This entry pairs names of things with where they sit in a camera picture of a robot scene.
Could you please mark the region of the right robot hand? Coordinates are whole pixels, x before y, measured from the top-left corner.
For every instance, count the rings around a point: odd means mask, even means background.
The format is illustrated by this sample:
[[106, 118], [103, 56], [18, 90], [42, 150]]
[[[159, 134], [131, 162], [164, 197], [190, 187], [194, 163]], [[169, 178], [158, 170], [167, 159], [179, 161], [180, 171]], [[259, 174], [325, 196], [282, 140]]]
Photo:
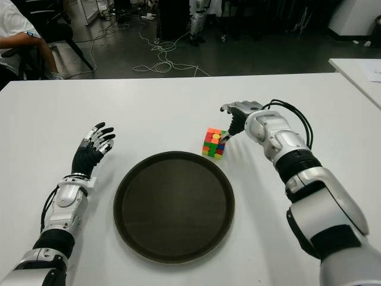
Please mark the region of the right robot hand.
[[229, 104], [224, 104], [220, 107], [221, 112], [226, 112], [232, 115], [228, 131], [220, 138], [219, 143], [226, 143], [231, 137], [244, 130], [245, 122], [248, 116], [262, 109], [262, 105], [256, 101], [235, 101]]

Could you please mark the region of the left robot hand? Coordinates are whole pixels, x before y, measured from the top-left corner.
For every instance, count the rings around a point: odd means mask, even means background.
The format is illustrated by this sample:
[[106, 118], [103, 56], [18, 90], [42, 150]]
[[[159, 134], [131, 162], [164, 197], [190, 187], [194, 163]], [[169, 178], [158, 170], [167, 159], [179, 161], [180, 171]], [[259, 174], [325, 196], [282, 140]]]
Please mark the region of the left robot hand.
[[93, 169], [114, 145], [114, 128], [105, 122], [93, 126], [81, 140], [73, 157], [71, 173], [90, 179]]

